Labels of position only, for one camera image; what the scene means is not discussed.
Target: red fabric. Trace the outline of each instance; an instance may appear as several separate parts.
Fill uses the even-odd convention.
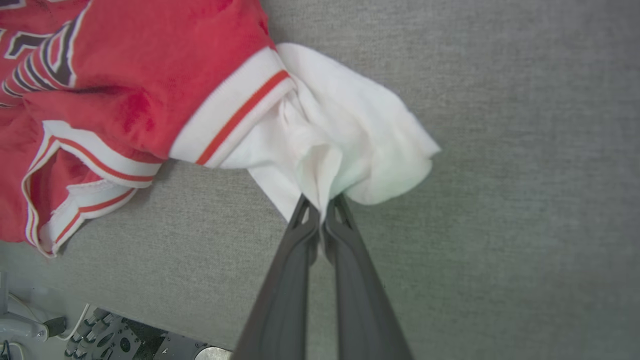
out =
[[[41,148],[41,121],[64,120],[126,158],[158,163],[206,97],[274,47],[266,23],[258,0],[0,0],[0,240],[26,239],[20,184]],[[24,33],[29,44],[43,40],[18,53]],[[60,149],[31,177],[39,226],[66,186],[99,179]]]

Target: white ribbed trim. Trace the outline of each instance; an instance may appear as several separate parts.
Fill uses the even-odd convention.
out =
[[[255,101],[255,98],[252,99],[254,94],[284,69],[278,54],[272,48],[265,47],[255,53],[202,103],[176,137],[169,157],[198,162],[227,122],[234,118],[245,104]],[[219,165],[260,116],[293,88],[294,83],[289,78],[277,83],[255,103],[249,113],[223,139],[212,156],[198,163],[207,167]]]
[[[53,212],[51,219],[40,228],[40,232],[38,233],[39,216],[35,205],[31,201],[31,176],[40,170],[58,149],[63,148],[75,154],[87,167],[98,175],[102,175],[105,171],[102,171],[93,160],[78,150],[76,144],[81,144],[83,147],[86,146],[86,149],[84,149],[86,151],[97,151],[97,154],[94,152],[91,152],[91,154],[103,162],[102,167],[104,167],[105,162],[119,159],[123,160],[122,163],[127,166],[131,166],[133,162],[142,165],[143,170],[151,172],[154,168],[157,171],[157,168],[159,168],[161,164],[140,163],[127,159],[111,149],[105,149],[106,144],[102,143],[99,138],[96,142],[88,143],[90,140],[95,140],[97,136],[90,131],[80,130],[82,133],[77,133],[76,131],[79,130],[70,129],[66,122],[48,120],[47,123],[54,124],[54,130],[58,132],[61,138],[56,138],[49,126],[43,127],[44,135],[40,143],[40,148],[29,166],[29,171],[22,178],[22,194],[27,202],[27,224],[25,227],[27,241],[47,258],[54,258],[60,246],[73,235],[85,219],[100,217],[112,212],[129,201],[136,192],[136,189],[131,186],[117,184],[108,179],[93,183],[70,185],[67,187],[69,191],[67,199],[58,206]],[[62,141],[65,141],[65,138],[72,139],[76,144],[65,145],[62,143]]]
[[[100,180],[70,185],[67,190],[67,199],[40,228],[40,241],[46,247],[51,247],[52,255],[46,254],[48,257],[54,257],[86,219],[101,217],[123,206],[137,189]]]
[[[76,155],[93,172],[104,179],[131,188],[146,188],[161,163],[144,163],[112,150],[93,132],[72,128],[62,120],[45,120],[45,129],[56,137],[62,149]]]

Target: printed number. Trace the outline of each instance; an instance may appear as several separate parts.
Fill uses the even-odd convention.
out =
[[[23,31],[18,31],[17,34],[11,39],[9,49],[4,57],[6,59],[16,59],[25,49],[36,49],[40,44],[46,40],[51,34],[39,35],[30,34]]]
[[[73,21],[66,23],[55,35],[49,37],[41,48],[41,59],[47,72],[55,81],[65,87],[75,86],[76,74],[71,67],[71,55],[74,34],[79,29],[78,24],[82,21],[85,11],[86,9]],[[60,41],[56,45],[54,40],[58,37],[60,37]],[[50,59],[55,53],[58,54],[57,58]]]
[[[25,5],[25,0],[0,0],[0,10],[18,9]]]

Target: white fabric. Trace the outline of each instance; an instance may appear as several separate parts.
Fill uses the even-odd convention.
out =
[[[301,192],[324,219],[339,193],[377,204],[429,174],[440,149],[395,94],[306,47],[277,50],[296,89],[220,167],[247,168],[286,219]]]
[[[171,146],[169,157],[195,163],[229,119],[245,106],[253,94],[259,91],[270,78],[282,70],[280,57],[270,47],[265,47],[248,58],[209,94],[189,122],[180,130]],[[254,114],[264,113],[283,94],[291,91],[292,87],[291,81],[285,80],[271,89],[251,112],[244,116],[213,156],[201,165],[217,167],[241,141],[243,135],[248,133],[259,120],[259,116]]]

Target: cable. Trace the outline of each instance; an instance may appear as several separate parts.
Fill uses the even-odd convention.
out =
[[[7,356],[9,357],[8,359],[9,359],[9,360],[14,360],[14,359],[11,357],[11,352],[9,351],[9,347],[10,347],[10,346],[14,346],[14,347],[17,347],[17,348],[18,348],[18,352],[20,353],[20,360],[25,360],[25,359],[26,359],[26,358],[24,357],[24,347],[22,347],[22,345],[21,345],[20,343],[13,343],[13,342],[11,342],[11,343],[10,343],[9,341],[6,341],[6,340],[4,341],[3,349],[2,349],[2,352],[0,352],[0,356],[4,353],[4,350],[5,350],[5,348],[6,348],[6,354],[7,354]]]
[[[43,321],[40,320],[36,314],[34,314],[33,310],[31,310],[31,308],[22,300],[20,300],[20,298],[18,298],[17,296],[15,296],[12,293],[9,293],[9,297],[11,299],[13,299],[14,301],[16,301],[18,304],[22,305],[25,309],[27,309],[29,311],[29,313],[31,314],[31,316],[37,320],[38,322],[42,323]],[[62,334],[60,335],[56,335],[56,338],[62,340],[62,341],[68,341],[69,339],[71,339],[73,337],[73,335],[76,333],[76,330],[78,330],[78,327],[80,327],[80,324],[82,323],[82,321],[84,320],[84,317],[86,316],[86,313],[89,311],[89,307],[91,306],[91,304],[87,304],[84,306],[84,310],[82,312],[82,315],[80,315],[80,319],[78,319],[76,326],[74,326],[74,328],[71,330],[71,332],[69,333],[69,335],[67,336],[62,336]]]
[[[76,326],[74,326],[74,328],[71,330],[69,335],[62,336],[62,334],[60,334],[60,335],[56,335],[56,338],[58,338],[58,339],[60,339],[62,341],[68,341],[69,339],[71,339],[73,337],[73,335],[76,333],[76,331],[78,330],[78,327],[80,327],[80,324],[82,323],[82,321],[84,320],[84,317],[86,316],[86,312],[89,311],[89,306],[90,306],[90,304],[87,304],[87,305],[84,306],[84,310],[82,312],[82,315],[80,315],[80,319],[78,319],[78,322],[76,323]]]
[[[36,314],[34,314],[34,313],[33,313],[33,310],[31,310],[31,308],[30,308],[27,304],[25,304],[25,302],[24,302],[24,301],[20,300],[20,298],[18,298],[17,296],[15,296],[15,295],[14,295],[14,294],[12,294],[12,293],[9,293],[9,297],[10,297],[11,299],[13,299],[13,301],[15,301],[15,302],[17,302],[18,304],[22,305],[25,309],[27,309],[27,310],[29,311],[29,313],[31,314],[31,316],[33,317],[33,319],[34,319],[34,320],[38,320],[38,322],[42,323],[42,320],[40,320],[40,319],[36,316]]]

